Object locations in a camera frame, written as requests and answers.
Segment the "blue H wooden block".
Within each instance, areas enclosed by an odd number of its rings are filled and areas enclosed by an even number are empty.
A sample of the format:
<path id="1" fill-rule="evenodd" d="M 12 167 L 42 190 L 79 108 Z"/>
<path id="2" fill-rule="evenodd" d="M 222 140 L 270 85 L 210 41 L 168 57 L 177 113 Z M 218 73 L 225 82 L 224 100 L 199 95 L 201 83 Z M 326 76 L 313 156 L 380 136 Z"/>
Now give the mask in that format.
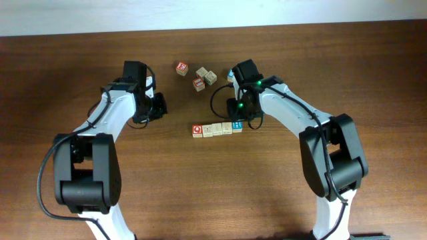
<path id="1" fill-rule="evenodd" d="M 240 121 L 232 122 L 232 132 L 241 133 L 243 130 L 243 123 Z"/>

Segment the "yellow bordered wooden block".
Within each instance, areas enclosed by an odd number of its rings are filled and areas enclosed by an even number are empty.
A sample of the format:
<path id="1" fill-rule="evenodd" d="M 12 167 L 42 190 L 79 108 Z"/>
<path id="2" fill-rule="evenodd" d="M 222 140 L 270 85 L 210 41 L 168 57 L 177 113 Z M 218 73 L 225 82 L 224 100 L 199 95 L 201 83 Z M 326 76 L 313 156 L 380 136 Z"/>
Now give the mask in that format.
<path id="1" fill-rule="evenodd" d="M 222 134 L 231 135 L 233 133 L 232 122 L 223 122 L 222 123 Z"/>

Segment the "red bordered wooden block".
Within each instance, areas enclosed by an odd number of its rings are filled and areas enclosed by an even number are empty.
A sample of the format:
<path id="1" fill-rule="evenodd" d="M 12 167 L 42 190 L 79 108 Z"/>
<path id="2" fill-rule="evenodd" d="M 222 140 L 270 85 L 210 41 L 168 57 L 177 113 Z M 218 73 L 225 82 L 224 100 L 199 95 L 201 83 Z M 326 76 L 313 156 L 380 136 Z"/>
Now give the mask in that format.
<path id="1" fill-rule="evenodd" d="M 222 123 L 213 123 L 212 133 L 214 136 L 222 135 L 223 134 Z"/>

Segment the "red circle wooden block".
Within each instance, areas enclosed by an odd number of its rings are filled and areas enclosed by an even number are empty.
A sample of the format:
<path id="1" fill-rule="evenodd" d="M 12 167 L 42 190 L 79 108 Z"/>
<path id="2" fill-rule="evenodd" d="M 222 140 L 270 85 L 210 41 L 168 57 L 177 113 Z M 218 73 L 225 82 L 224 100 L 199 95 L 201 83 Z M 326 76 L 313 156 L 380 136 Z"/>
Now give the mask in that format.
<path id="1" fill-rule="evenodd" d="M 192 136 L 194 138 L 203 137 L 203 127 L 201 125 L 193 125 Z"/>

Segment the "red I wooden block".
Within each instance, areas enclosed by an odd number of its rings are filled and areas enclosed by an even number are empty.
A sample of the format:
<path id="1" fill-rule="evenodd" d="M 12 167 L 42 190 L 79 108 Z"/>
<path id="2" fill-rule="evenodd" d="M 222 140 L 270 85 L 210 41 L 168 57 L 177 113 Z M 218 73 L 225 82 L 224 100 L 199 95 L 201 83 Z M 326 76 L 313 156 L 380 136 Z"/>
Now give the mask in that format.
<path id="1" fill-rule="evenodd" d="M 205 89 L 205 82 L 202 78 L 198 77 L 192 81 L 193 87 L 197 92 Z"/>

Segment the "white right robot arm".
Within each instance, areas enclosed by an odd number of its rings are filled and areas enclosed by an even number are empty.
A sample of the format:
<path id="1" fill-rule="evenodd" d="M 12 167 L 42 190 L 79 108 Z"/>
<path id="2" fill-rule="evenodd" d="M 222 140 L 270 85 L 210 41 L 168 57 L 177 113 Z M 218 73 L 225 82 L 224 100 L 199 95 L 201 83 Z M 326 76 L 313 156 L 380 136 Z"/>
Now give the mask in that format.
<path id="1" fill-rule="evenodd" d="M 303 174 L 316 195 L 316 222 L 312 239 L 351 239 L 348 230 L 353 198 L 368 163 L 358 130 L 347 114 L 332 116 L 312 107 L 284 83 L 266 85 L 232 83 L 236 109 L 245 111 L 250 101 L 277 119 L 300 142 Z"/>

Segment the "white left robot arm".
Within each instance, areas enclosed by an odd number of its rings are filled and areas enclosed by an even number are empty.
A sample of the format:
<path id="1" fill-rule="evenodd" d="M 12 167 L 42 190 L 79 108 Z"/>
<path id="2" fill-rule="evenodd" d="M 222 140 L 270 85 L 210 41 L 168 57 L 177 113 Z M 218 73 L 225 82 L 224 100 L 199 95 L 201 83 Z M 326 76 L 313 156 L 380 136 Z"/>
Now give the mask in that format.
<path id="1" fill-rule="evenodd" d="M 135 239 L 118 203 L 121 173 L 115 142 L 142 105 L 135 93 L 106 88 L 102 91 L 84 124 L 55 137 L 38 172 L 37 200 L 50 218 L 87 223 L 96 239 Z M 70 210 L 70 216 L 53 214 L 43 203 L 41 182 L 49 158 L 53 159 L 55 198 Z"/>

